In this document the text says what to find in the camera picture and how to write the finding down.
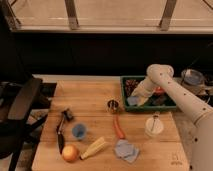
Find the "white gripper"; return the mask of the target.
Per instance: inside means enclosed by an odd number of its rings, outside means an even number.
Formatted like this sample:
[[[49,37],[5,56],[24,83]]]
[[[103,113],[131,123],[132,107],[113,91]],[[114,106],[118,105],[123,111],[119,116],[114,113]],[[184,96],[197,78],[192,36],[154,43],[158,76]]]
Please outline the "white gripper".
[[[132,96],[138,97],[137,105],[141,106],[145,104],[153,95],[156,87],[157,85],[149,77],[142,80],[132,92]]]

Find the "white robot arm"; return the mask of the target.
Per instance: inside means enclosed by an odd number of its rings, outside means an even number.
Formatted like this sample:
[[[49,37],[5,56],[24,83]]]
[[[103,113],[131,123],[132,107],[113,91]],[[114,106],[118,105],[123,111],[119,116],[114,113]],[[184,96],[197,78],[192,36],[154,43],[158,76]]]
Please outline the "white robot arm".
[[[170,65],[152,64],[132,95],[144,104],[161,87],[197,128],[189,171],[213,171],[213,107],[182,87],[173,75]]]

